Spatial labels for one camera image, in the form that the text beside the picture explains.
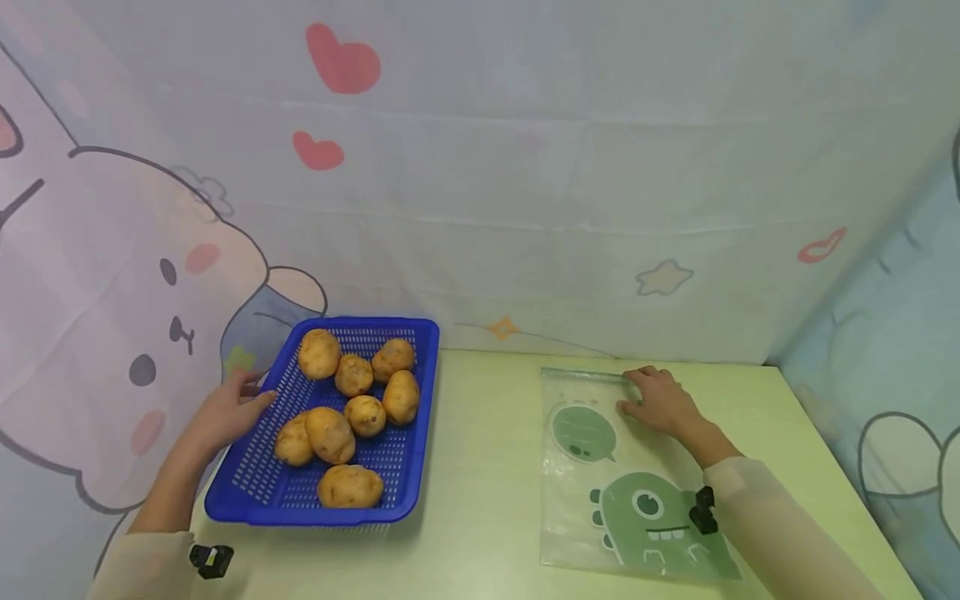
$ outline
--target fabric backdrop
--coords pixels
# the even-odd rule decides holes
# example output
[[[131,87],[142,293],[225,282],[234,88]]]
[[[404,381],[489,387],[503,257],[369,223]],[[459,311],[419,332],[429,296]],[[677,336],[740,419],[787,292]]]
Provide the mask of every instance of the fabric backdrop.
[[[762,362],[949,142],[958,17],[0,0],[5,589],[79,597],[206,390],[307,316]]]
[[[927,600],[960,597],[958,153],[780,361]]]

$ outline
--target plastic ziplock bag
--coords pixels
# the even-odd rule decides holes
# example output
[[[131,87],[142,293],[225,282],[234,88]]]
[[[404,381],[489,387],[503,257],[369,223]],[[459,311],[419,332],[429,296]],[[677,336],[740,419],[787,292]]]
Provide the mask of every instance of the plastic ziplock bag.
[[[738,585],[745,567],[689,511],[703,473],[676,441],[616,410],[639,401],[620,375],[543,368],[540,563]]]

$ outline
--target plastic basket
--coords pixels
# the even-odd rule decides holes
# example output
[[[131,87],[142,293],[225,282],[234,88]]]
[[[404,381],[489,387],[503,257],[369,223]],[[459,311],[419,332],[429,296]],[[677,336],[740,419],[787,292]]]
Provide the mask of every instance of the plastic basket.
[[[334,387],[333,377],[310,381],[300,372],[300,340],[316,328],[337,336],[344,354],[359,354],[367,360],[391,338],[410,342],[416,352],[413,374],[420,385],[417,417],[405,427],[388,423],[371,439],[357,437],[356,453],[350,462],[375,470],[383,479],[383,497],[370,509],[325,509],[317,498],[317,484],[329,465],[316,458],[306,467],[291,468],[274,456],[276,433],[284,423],[300,411],[317,406],[342,411],[348,400]],[[409,515],[420,495],[439,348],[440,329],[426,319],[336,317],[297,324],[263,383],[264,390],[276,389],[276,401],[253,430],[228,450],[207,491],[206,513],[217,521],[267,526],[392,523]],[[368,394],[382,399],[384,387],[374,383]]]

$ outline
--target cartoon monster eye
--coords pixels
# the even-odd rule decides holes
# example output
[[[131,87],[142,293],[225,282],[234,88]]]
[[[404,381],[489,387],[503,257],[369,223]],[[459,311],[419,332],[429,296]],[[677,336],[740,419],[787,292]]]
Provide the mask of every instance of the cartoon monster eye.
[[[654,521],[663,516],[663,500],[649,490],[637,490],[633,504],[634,510],[644,518]]]
[[[160,258],[160,274],[170,285],[177,285],[177,267],[166,258]]]
[[[140,354],[130,363],[130,382],[138,388],[148,386],[156,379],[156,363],[149,354]]]

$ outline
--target light green table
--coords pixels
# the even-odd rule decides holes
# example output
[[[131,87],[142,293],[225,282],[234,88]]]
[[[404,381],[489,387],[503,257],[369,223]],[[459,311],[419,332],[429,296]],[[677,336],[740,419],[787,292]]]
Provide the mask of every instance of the light green table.
[[[434,394],[420,503],[367,528],[194,531],[236,551],[194,598],[585,600],[723,597],[718,590],[540,565],[540,367],[622,372],[636,361],[447,350]],[[773,368],[658,364],[784,486],[890,598],[920,598],[840,467]]]

